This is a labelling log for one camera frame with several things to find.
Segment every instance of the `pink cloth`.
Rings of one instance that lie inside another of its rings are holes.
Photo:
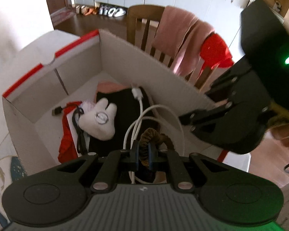
[[[191,12],[172,6],[165,7],[152,47],[174,59],[184,37],[197,21],[198,18]]]
[[[127,88],[129,87],[121,85],[121,84],[113,83],[113,82],[99,82],[96,88],[94,102],[96,103],[97,92],[108,94],[108,93],[117,92],[117,91],[127,89]]]
[[[175,74],[187,76],[195,69],[200,60],[201,46],[212,32],[214,28],[210,24],[201,20],[195,23],[171,66]]]
[[[214,28],[199,20],[193,13],[167,6],[152,47],[174,59],[171,69],[175,74],[187,76],[197,66],[201,46],[212,32]]]

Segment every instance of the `red garment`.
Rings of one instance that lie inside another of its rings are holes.
[[[204,60],[200,73],[205,67],[210,67],[211,69],[216,66],[229,68],[234,64],[227,44],[218,34],[213,34],[204,41],[200,56]]]
[[[59,155],[58,155],[58,161],[60,163],[64,163],[64,162],[78,158],[77,151],[75,149],[73,137],[71,134],[70,127],[68,125],[66,115],[76,108],[76,106],[73,104],[77,104],[79,106],[81,103],[82,103],[81,101],[69,102],[66,104],[66,108],[63,109],[63,113],[64,113],[62,117],[63,137],[61,140],[61,144],[59,148]]]

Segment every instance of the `shoe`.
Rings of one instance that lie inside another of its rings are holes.
[[[86,12],[83,14],[84,16],[90,15],[94,11],[94,8],[87,8]]]
[[[82,5],[80,8],[80,13],[81,14],[85,14],[87,12],[87,6],[86,5]]]
[[[98,13],[99,13],[99,7],[95,7],[95,8],[93,9],[92,14],[93,14],[93,15],[97,15]]]
[[[108,17],[112,17],[113,14],[114,14],[116,11],[117,11],[116,8],[111,8],[111,9],[108,11],[107,16],[108,16]]]
[[[81,8],[80,5],[76,6],[76,14],[80,14],[80,8]]]
[[[126,11],[122,8],[117,8],[117,11],[114,13],[113,17],[121,17],[126,14]]]
[[[99,15],[102,15],[103,12],[104,12],[104,6],[100,5],[100,7],[99,7]]]
[[[103,15],[106,16],[108,14],[108,11],[109,11],[109,7],[105,6]]]

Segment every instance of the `wooden chair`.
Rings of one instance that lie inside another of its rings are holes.
[[[136,37],[136,22],[137,19],[146,19],[146,25],[144,28],[144,34],[141,42],[141,50],[145,51],[147,40],[148,40],[148,34],[149,34],[149,28],[150,28],[150,21],[156,21],[160,22],[165,7],[157,6],[157,5],[135,5],[131,6],[127,13],[127,41],[133,45],[135,45],[135,37]],[[155,55],[156,49],[154,47],[151,47],[150,55]],[[163,62],[165,59],[165,54],[161,53],[159,57],[159,61]],[[173,58],[170,59],[168,63],[168,67],[173,63]],[[198,89],[201,89],[202,86],[205,84],[207,79],[212,74],[212,70],[209,67],[206,67],[198,80],[195,83],[195,87]],[[190,74],[186,76],[186,80],[189,81]]]

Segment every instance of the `white plush toy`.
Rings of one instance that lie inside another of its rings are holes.
[[[115,134],[114,120],[117,106],[113,103],[108,105],[106,98],[100,99],[94,109],[80,116],[79,127],[89,135],[107,141]]]

